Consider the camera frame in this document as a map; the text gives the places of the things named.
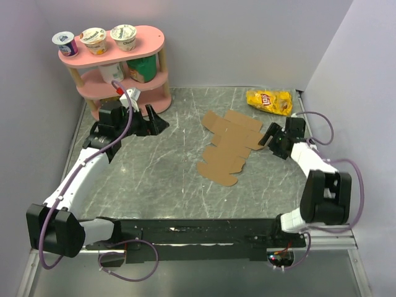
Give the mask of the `brown cardboard box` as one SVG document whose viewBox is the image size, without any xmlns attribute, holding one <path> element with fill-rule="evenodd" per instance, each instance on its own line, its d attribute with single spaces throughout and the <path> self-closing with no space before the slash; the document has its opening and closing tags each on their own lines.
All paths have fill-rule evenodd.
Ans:
<svg viewBox="0 0 396 297">
<path fill-rule="evenodd" d="M 222 186 L 238 182 L 236 173 L 242 172 L 251 151 L 260 150 L 262 122 L 237 111 L 228 110 L 223 117 L 209 110 L 202 125 L 213 137 L 197 163 L 198 173 Z"/>
</svg>

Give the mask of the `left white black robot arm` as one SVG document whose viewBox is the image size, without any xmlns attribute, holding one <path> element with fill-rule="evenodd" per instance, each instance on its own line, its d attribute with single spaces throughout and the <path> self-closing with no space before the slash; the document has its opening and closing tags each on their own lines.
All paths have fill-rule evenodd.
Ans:
<svg viewBox="0 0 396 297">
<path fill-rule="evenodd" d="M 99 110 L 99 119 L 86 138 L 75 165 L 52 195 L 42 204 L 31 205 L 26 213 L 32 248 L 75 257 L 89 244 L 101 241 L 107 248 L 117 248 L 123 240 L 114 219 L 95 218 L 81 222 L 77 218 L 82 202 L 97 176 L 111 163 L 121 141 L 132 135 L 145 137 L 161 134 L 169 123 L 159 117 L 151 105 L 141 111 L 109 101 Z"/>
</svg>

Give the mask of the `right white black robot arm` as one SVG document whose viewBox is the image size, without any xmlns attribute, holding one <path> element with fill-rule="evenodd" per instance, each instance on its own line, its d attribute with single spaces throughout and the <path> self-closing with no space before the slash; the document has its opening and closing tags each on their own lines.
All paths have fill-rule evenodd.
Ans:
<svg viewBox="0 0 396 297">
<path fill-rule="evenodd" d="M 287 117 L 284 127 L 271 123 L 259 145 L 281 159 L 292 159 L 306 176 L 306 184 L 297 209 L 281 214 L 280 225 L 270 232 L 276 246 L 285 246 L 292 233 L 309 227 L 342 226 L 350 214 L 352 178 L 338 171 L 317 152 L 315 143 L 305 138 L 303 118 Z"/>
</svg>

